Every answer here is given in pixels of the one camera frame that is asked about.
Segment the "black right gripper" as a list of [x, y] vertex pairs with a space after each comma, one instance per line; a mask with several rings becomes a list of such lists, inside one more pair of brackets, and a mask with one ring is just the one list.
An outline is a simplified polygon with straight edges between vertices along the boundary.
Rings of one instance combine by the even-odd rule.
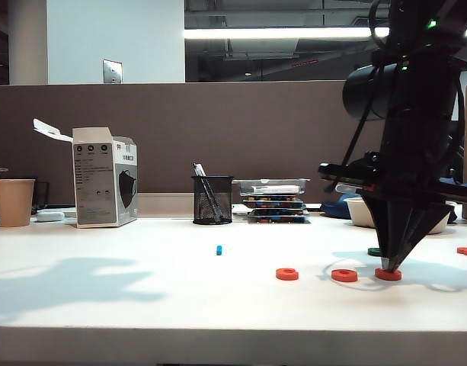
[[[322, 162], [318, 172], [334, 185], [340, 183], [362, 188], [381, 185], [384, 179], [393, 178], [415, 190], [467, 204], [467, 184], [440, 178], [443, 173], [449, 173], [454, 159], [459, 161], [457, 169], [462, 170], [464, 139], [465, 127], [452, 125], [443, 149], [449, 156], [444, 156], [441, 161], [426, 160], [404, 141], [395, 154], [367, 151], [362, 158], [350, 163]], [[369, 191], [362, 192], [361, 196], [376, 228], [383, 270], [397, 270], [412, 249], [453, 211], [448, 204], [431, 204], [426, 209], [419, 209], [409, 198], [384, 197]]]

